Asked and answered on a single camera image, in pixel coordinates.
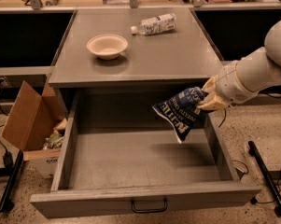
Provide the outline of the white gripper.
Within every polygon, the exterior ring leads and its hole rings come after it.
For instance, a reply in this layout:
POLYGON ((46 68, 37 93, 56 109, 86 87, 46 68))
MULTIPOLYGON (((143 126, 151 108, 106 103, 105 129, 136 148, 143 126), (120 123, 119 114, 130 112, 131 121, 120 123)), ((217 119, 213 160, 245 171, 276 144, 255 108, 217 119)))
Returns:
POLYGON ((237 73, 237 61, 224 65, 217 76, 210 77, 203 85, 202 91, 209 93, 197 107, 213 111, 226 108, 230 104, 242 104, 257 96, 256 91, 248 90, 237 73))

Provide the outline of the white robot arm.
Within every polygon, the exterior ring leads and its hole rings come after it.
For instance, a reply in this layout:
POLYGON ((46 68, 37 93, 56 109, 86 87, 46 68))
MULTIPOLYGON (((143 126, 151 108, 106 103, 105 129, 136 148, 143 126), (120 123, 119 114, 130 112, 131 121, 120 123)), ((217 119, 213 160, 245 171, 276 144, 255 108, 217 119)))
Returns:
POLYGON ((207 96, 197 104, 212 111, 242 104, 260 91, 281 85, 281 21, 267 33, 264 46, 241 60, 225 64, 203 85, 207 96))

